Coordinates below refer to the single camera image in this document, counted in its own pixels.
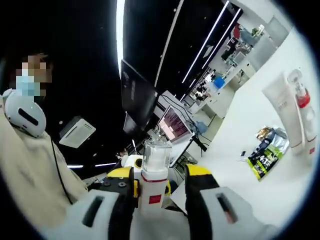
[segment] black ceiling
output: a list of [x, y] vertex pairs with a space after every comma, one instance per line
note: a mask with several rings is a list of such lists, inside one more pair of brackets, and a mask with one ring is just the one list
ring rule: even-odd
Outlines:
[[[123, 57], [151, 83], [178, 4], [179, 0], [126, 0]], [[185, 83], [181, 82], [222, 8], [219, 0], [184, 0], [159, 75], [160, 92], [169, 90], [181, 97], [188, 90], [205, 59], [200, 57]], [[11, 9], [2, 51], [5, 57], [44, 52], [54, 64], [42, 106], [47, 132], [68, 164], [84, 165], [74, 170], [80, 177], [105, 172], [108, 167], [94, 165], [115, 162], [116, 152], [131, 141], [122, 131], [125, 113], [117, 63], [117, 1], [56, 0], [49, 6], [34, 1], [13, 3]], [[232, 18], [227, 10], [207, 45], [219, 41]], [[74, 116], [96, 127], [78, 149], [58, 144], [59, 131]]]

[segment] laptop screen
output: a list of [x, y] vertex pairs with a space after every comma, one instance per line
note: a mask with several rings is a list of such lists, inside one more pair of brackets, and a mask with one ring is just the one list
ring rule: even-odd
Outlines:
[[172, 143], [191, 133], [184, 121], [171, 106], [160, 119], [159, 126]]

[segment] beige jacket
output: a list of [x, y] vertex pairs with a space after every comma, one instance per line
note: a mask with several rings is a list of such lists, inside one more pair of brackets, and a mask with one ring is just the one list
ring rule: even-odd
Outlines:
[[[56, 145], [60, 174], [73, 202], [87, 193], [85, 184], [67, 167]], [[4, 114], [0, 96], [0, 170], [12, 197], [35, 226], [56, 226], [63, 222], [70, 203], [62, 188], [51, 138], [31, 137], [12, 127]]]

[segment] blue object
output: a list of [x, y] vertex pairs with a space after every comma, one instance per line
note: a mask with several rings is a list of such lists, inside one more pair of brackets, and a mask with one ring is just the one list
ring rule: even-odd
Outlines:
[[213, 84], [216, 86], [217, 89], [220, 89], [225, 84], [225, 80], [221, 76], [217, 76], [213, 81]]
[[202, 121], [196, 121], [195, 125], [197, 128], [193, 126], [192, 130], [197, 133], [197, 135], [203, 134], [208, 130], [208, 127]]

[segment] computer monitor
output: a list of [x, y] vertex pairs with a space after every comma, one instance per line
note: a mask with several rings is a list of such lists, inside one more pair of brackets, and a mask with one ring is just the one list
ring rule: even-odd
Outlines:
[[229, 46], [231, 49], [235, 48], [237, 43], [239, 42], [238, 39], [236, 39], [235, 37], [232, 37], [227, 43], [226, 45]]
[[192, 133], [172, 106], [165, 111], [158, 125], [171, 143]]
[[158, 93], [156, 88], [125, 60], [121, 60], [121, 96], [123, 109], [143, 130], [154, 112]]
[[136, 136], [141, 133], [142, 129], [135, 123], [129, 114], [126, 114], [123, 124], [123, 131], [130, 136]]

